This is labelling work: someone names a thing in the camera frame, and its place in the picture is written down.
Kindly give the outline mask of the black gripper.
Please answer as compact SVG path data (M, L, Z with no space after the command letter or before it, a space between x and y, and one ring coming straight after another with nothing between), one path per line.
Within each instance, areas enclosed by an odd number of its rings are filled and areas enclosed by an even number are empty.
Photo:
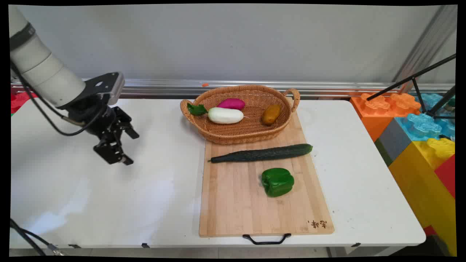
M98 137L99 142L93 147L108 164L133 164L133 159L123 151L121 134L126 132L132 139L139 134L131 124L132 118L120 107L111 108L110 98L84 98L68 106L68 117L84 123L84 130Z

